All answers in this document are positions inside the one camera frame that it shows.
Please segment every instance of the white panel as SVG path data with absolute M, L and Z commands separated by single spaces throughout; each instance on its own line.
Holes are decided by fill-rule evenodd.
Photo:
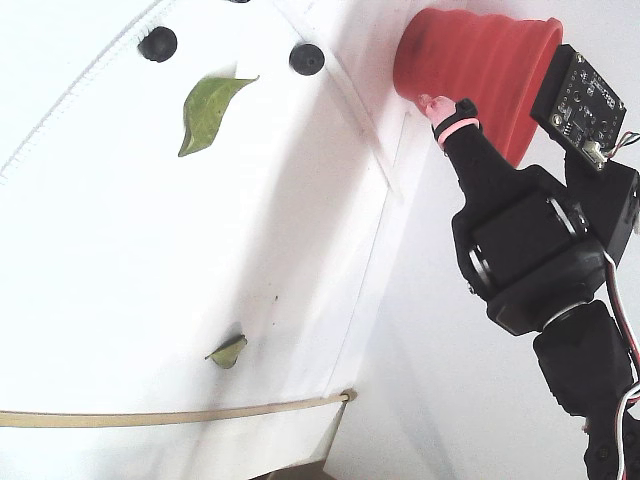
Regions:
M 427 133 L 429 128 L 426 118 L 418 112 L 412 112 L 405 118 L 395 168 L 403 195 L 399 198 L 390 193 L 385 201 L 349 331 L 327 387 L 328 394 L 344 390 L 358 378 L 360 363 L 367 352 L 367 342 L 395 265 L 396 254 L 431 145 Z
M 117 3 L 11 3 L 0 30 L 19 53 L 5 57 L 15 75 L 0 89 L 0 158 L 146 6 Z M 292 3 L 310 7 L 393 157 L 406 106 L 389 73 L 405 12 L 370 2 L 363 19 L 365 2 L 336 1 L 311 15 L 313 2 Z M 179 0 L 161 20 L 178 36 L 175 56 L 155 64 L 123 51 L 0 186 L 1 409 L 191 410 L 327 388 L 385 182 L 327 72 L 290 70 L 300 39 L 271 2 Z M 211 148 L 177 158 L 186 95 L 234 69 L 260 79 L 233 100 Z M 232 370 L 204 361 L 240 331 L 249 344 Z M 249 478 L 321 457 L 337 408 L 189 427 L 5 429 L 0 477 Z

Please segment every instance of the circuit board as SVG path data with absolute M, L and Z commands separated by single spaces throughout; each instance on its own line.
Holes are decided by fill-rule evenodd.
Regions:
M 558 47 L 532 110 L 554 140 L 600 170 L 606 152 L 616 145 L 625 113 L 623 102 L 580 53 L 569 45 Z

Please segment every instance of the cord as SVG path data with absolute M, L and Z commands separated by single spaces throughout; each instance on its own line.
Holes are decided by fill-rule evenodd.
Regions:
M 213 422 L 233 418 L 254 417 L 271 413 L 291 412 L 315 408 L 332 403 L 349 403 L 357 393 L 348 389 L 339 395 L 326 398 L 310 398 L 294 402 L 270 403 L 251 407 L 205 410 L 196 412 L 163 413 L 44 413 L 0 411 L 0 427 L 21 428 L 106 428 L 147 427 L 151 425 L 177 425 L 184 423 Z
M 616 448 L 618 449 L 618 475 L 616 480 L 624 480 L 626 479 L 626 473 L 624 465 L 624 444 L 622 441 L 622 419 L 624 417 L 624 412 L 627 409 L 627 405 L 635 403 L 640 399 L 640 395 L 638 395 L 640 394 L 640 348 L 638 347 L 638 340 L 625 314 L 624 306 L 622 305 L 622 300 L 618 291 L 616 281 L 616 263 L 607 252 L 604 253 L 604 258 L 607 261 L 606 283 L 609 301 L 611 302 L 611 307 L 613 309 L 613 315 L 615 317 L 616 324 L 620 329 L 620 333 L 630 348 L 631 359 L 633 360 L 636 370 L 636 377 L 639 377 L 638 381 L 636 381 L 636 383 L 634 383 L 620 399 L 615 416 Z
M 605 152 L 604 155 L 607 158 L 613 158 L 616 156 L 616 153 L 618 153 L 618 150 L 620 150 L 622 147 L 628 147 L 629 145 L 633 145 L 639 140 L 640 140 L 640 133 L 631 132 L 631 131 L 625 132 L 622 135 L 622 137 L 620 137 L 620 141 L 616 144 L 616 146 L 613 147 L 608 152 Z
M 609 293 L 609 301 L 613 308 L 613 315 L 618 328 L 620 329 L 620 333 L 622 333 L 622 336 L 627 341 L 627 344 L 631 349 L 631 359 L 633 360 L 633 365 L 636 369 L 636 376 L 638 376 L 640 375 L 640 346 L 635 333 L 629 324 L 629 320 L 627 319 L 627 315 L 624 311 L 624 306 L 622 305 L 616 280 L 616 263 L 607 252 L 604 253 L 604 258 L 607 260 L 608 264 L 606 269 L 606 283 L 607 292 Z
M 640 392 L 640 382 L 634 383 L 629 390 L 622 396 L 620 403 L 618 403 L 618 410 L 616 411 L 615 418 L 615 434 L 616 434 L 616 448 L 618 449 L 618 476 L 616 480 L 624 480 L 626 478 L 624 468 L 624 443 L 622 441 L 622 418 L 624 412 L 627 409 L 627 403 L 633 395 Z

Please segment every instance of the green leaf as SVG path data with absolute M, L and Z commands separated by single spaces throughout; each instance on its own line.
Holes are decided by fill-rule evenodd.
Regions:
M 196 83 L 184 102 L 185 134 L 178 156 L 184 157 L 210 146 L 233 96 L 258 78 L 205 77 Z
M 238 335 L 228 342 L 223 343 L 215 352 L 207 355 L 204 359 L 211 359 L 222 368 L 231 368 L 238 361 L 238 355 L 240 355 L 240 352 L 247 343 L 247 337 Z

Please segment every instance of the black bump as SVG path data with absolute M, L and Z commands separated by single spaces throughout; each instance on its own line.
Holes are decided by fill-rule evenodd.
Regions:
M 315 75 L 324 67 L 324 53 L 311 43 L 296 45 L 289 55 L 289 65 L 300 75 Z
M 169 60 L 178 48 L 178 37 L 167 27 L 156 27 L 138 45 L 144 58 L 162 63 Z

